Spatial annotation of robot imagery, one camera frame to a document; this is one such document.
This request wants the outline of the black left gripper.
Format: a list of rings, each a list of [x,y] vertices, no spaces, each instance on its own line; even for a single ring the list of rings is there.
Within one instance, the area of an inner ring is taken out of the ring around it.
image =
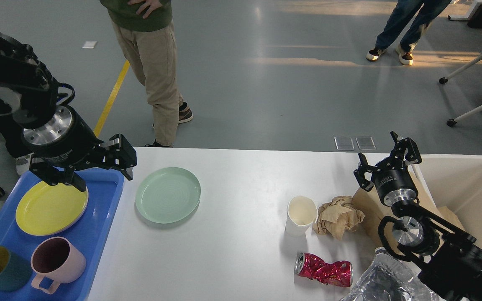
[[[73,167],[84,158],[86,169],[115,169],[129,181],[133,179],[132,168],[137,165],[136,150],[126,137],[116,134],[102,142],[70,106],[58,105],[47,124],[25,128],[23,142],[44,160],[31,161],[29,171],[50,186],[62,183],[86,191],[86,182]]]

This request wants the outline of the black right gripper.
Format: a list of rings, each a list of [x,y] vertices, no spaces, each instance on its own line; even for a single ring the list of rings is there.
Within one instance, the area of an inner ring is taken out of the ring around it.
[[[411,138],[400,137],[391,131],[390,135],[395,143],[390,152],[390,162],[381,166],[369,165],[366,156],[358,153],[359,164],[354,170],[354,177],[364,191],[377,189],[377,194],[383,205],[392,207],[400,201],[413,201],[418,196],[417,188],[408,171],[408,166],[420,164],[420,155],[417,143]],[[368,180],[365,173],[372,174],[372,180]]]

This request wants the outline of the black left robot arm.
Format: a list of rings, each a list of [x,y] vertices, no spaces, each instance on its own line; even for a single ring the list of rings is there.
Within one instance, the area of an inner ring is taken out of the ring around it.
[[[58,82],[28,44],[0,32],[0,116],[11,116],[21,141],[33,153],[29,170],[48,185],[85,191],[77,174],[90,168],[115,169],[128,180],[136,150],[121,134],[104,142],[69,105],[74,88]]]

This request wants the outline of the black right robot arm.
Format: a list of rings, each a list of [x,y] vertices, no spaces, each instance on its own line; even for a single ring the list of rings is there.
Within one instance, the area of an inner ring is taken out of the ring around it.
[[[446,301],[482,301],[482,249],[476,238],[421,207],[408,170],[422,162],[417,144],[390,134],[395,143],[390,155],[371,166],[359,153],[354,170],[359,187],[376,189],[381,204],[392,210],[377,227],[382,246],[394,258],[417,265],[419,280]]]

